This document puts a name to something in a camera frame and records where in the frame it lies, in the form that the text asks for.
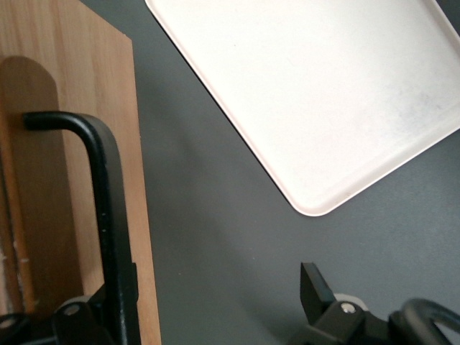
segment black clamp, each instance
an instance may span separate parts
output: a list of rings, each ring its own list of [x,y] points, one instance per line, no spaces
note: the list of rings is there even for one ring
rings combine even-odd
[[[40,325],[24,314],[0,317],[0,345],[139,345],[137,270],[129,245],[123,177],[116,141],[99,119],[61,111],[28,113],[31,131],[67,129],[83,141],[91,168],[104,285],[72,300]]]
[[[388,321],[338,301],[313,263],[301,266],[300,300],[309,324],[289,345],[451,345],[436,323],[460,333],[460,316],[428,300],[409,300]]]

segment wood grain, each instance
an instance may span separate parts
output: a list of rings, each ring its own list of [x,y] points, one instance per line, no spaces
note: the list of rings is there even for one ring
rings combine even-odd
[[[55,82],[42,66],[18,56],[0,62],[0,144],[9,217],[25,311],[36,318],[83,293],[63,135],[29,132],[22,125],[26,111],[57,108]]]
[[[160,344],[131,41],[76,0],[2,0],[0,62],[11,56],[51,75],[60,110],[97,116],[114,133],[139,273],[142,343]],[[83,289],[91,294],[103,279],[88,158],[73,134],[63,142]]]

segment gray surface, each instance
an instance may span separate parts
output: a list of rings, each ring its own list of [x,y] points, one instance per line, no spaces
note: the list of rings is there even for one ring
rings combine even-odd
[[[379,317],[415,296],[460,311],[460,133],[301,216],[142,0],[83,3],[134,44],[163,345],[285,344],[305,320],[302,261]]]

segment white tray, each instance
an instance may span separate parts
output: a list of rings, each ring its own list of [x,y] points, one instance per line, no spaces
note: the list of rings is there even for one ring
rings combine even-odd
[[[460,40],[434,0],[146,2],[301,213],[460,128]]]

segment metal screw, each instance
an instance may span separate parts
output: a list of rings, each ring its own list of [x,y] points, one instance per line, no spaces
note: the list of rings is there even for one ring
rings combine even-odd
[[[347,314],[355,314],[357,311],[357,309],[351,303],[342,303],[340,306],[342,307],[344,313]]]
[[[80,306],[78,304],[72,304],[64,310],[64,314],[67,316],[72,316],[73,314],[76,314],[79,310]]]
[[[2,322],[0,322],[0,328],[1,329],[8,328],[8,327],[13,326],[15,323],[16,323],[15,317],[7,318],[6,320],[3,320]]]

